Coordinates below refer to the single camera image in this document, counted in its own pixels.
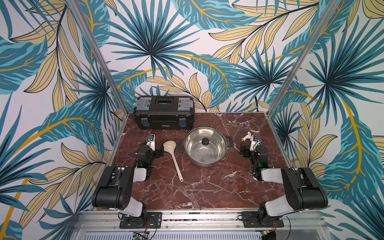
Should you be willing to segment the beige plastic ladle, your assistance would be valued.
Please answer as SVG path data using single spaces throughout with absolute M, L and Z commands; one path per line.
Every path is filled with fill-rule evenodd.
M 169 153 L 172 156 L 172 159 L 173 159 L 173 162 L 174 162 L 174 165 L 175 165 L 175 168 L 176 168 L 179 180 L 180 180 L 180 182 L 183 182 L 184 178 L 182 176 L 182 173 L 180 171 L 179 165 L 178 165 L 176 157 L 175 157 L 175 149 L 176 149 L 176 146 L 177 146 L 176 142 L 175 141 L 166 141 L 163 144 L 163 146 L 164 146 L 164 151 Z

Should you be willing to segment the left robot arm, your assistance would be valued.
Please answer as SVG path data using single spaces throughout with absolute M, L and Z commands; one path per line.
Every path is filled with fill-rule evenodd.
M 127 217 L 139 218 L 146 214 L 144 203 L 132 196 L 134 183 L 150 179 L 155 158 L 164 156 L 164 147 L 153 150 L 141 145 L 137 151 L 137 162 L 133 167 L 106 167 L 93 193 L 95 208 L 112 209 Z

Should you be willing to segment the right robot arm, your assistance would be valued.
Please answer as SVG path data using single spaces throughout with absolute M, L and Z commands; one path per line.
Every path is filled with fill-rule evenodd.
M 328 206 L 328 197 L 310 168 L 269 167 L 269 152 L 262 145 L 252 147 L 242 144 L 240 155 L 250 160 L 256 181 L 284 186 L 283 196 L 261 204 L 256 215 L 259 220 Z

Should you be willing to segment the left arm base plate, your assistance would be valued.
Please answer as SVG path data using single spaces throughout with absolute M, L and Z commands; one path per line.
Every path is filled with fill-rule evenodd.
M 120 229 L 159 229 L 162 225 L 162 212 L 149 212 L 140 217 L 122 216 Z

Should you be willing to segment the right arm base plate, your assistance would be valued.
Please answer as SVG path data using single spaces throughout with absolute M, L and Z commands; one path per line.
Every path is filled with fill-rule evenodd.
M 283 228 L 284 222 L 281 217 L 270 217 L 259 212 L 241 212 L 237 216 L 245 228 Z

